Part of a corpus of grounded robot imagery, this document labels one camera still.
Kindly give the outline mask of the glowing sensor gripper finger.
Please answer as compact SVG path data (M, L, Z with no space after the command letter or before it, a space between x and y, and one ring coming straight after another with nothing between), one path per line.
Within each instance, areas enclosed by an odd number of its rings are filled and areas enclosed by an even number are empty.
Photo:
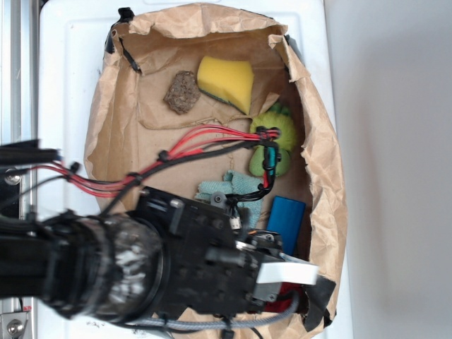
M256 283L315 285L319 267L299 258L281 254L281 261L262 263Z

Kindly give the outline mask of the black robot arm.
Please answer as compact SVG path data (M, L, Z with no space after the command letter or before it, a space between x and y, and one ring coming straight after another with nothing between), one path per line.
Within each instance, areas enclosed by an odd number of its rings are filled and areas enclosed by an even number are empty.
M1 219L1 296L37 297L65 318L85 314L124 328L192 332L244 328L243 313L290 301L283 283L313 285L317 267L283 253L275 232L231 226L236 206L273 187L278 144L263 143L265 184L213 204L151 187L134 210L38 222Z

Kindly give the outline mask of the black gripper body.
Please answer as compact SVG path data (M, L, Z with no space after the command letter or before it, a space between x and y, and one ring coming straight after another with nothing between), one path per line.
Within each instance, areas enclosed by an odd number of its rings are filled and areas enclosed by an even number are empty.
M287 299L281 280L257 280L265 264L283 262L280 234L236 232L222 209L151 187L138 200L136 220L162 242L153 260L152 312L180 316L190 308L235 316L270 310Z

